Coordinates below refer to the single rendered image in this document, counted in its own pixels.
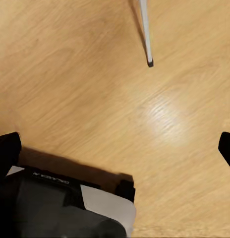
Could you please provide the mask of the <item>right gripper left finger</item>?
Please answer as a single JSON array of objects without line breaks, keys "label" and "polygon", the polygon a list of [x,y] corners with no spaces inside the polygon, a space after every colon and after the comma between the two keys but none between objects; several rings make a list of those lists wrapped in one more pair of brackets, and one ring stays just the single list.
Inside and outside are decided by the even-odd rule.
[{"label": "right gripper left finger", "polygon": [[22,150],[18,132],[0,136],[0,185]]}]

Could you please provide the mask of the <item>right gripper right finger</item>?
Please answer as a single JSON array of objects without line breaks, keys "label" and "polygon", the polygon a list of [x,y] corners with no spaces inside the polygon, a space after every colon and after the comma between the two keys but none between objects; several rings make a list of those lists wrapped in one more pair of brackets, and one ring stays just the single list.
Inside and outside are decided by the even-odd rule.
[{"label": "right gripper right finger", "polygon": [[222,135],[219,140],[218,149],[230,166],[230,133],[229,132],[222,132]]}]

